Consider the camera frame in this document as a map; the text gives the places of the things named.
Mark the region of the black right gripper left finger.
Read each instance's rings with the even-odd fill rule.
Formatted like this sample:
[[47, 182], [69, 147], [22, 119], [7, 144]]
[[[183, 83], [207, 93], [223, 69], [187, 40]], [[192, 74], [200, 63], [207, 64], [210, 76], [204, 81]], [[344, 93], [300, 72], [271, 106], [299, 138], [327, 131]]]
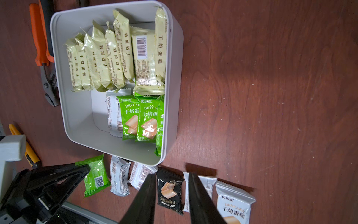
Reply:
[[119, 224], [153, 224], [156, 191], [156, 175], [149, 174]]

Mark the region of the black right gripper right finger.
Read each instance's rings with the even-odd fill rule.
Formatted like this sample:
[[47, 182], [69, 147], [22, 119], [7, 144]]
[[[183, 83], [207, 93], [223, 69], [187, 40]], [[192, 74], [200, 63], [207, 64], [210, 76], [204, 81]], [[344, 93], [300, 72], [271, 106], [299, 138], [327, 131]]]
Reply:
[[188, 196], [192, 224], [226, 224], [195, 173], [189, 173]]

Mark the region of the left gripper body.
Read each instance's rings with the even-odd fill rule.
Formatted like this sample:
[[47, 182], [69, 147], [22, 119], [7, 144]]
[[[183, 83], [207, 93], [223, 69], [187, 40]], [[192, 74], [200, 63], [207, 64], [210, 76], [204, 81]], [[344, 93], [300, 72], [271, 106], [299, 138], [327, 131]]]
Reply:
[[17, 173], [1, 201], [1, 223], [47, 222], [89, 172], [88, 164], [71, 163]]

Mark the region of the black cookie packet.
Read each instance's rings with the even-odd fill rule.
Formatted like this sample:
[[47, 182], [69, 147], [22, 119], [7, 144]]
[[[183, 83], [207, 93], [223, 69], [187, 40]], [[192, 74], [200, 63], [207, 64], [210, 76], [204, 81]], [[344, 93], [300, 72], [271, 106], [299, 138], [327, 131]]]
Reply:
[[184, 215], [182, 206], [182, 184], [184, 178], [162, 167], [158, 168], [158, 205]]

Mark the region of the grey storage box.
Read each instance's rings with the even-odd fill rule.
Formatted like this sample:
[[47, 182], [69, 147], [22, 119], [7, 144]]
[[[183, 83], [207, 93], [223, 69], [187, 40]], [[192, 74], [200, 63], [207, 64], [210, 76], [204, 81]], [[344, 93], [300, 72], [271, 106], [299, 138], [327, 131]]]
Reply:
[[[157, 8], [163, 8], [168, 19], [167, 70], [165, 82], [164, 136], [161, 156], [156, 156], [156, 146], [148, 142], [121, 140], [109, 133], [104, 92], [73, 92], [65, 42], [81, 31], [92, 30], [92, 22], [105, 26], [113, 21], [117, 9], [143, 28], [154, 28]], [[132, 1], [82, 7], [60, 11], [50, 23], [52, 45], [62, 117], [67, 136], [73, 142], [148, 166], [159, 165], [177, 139], [180, 112], [180, 89], [183, 62], [184, 35], [174, 9], [159, 1]]]

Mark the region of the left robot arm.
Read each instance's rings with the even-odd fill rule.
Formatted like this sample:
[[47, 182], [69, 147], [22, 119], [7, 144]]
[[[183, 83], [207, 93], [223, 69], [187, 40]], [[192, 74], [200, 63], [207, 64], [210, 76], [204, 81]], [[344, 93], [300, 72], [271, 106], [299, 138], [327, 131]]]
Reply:
[[89, 165], [64, 164], [13, 174], [25, 155], [25, 135], [1, 137], [1, 223], [47, 222], [90, 172]]

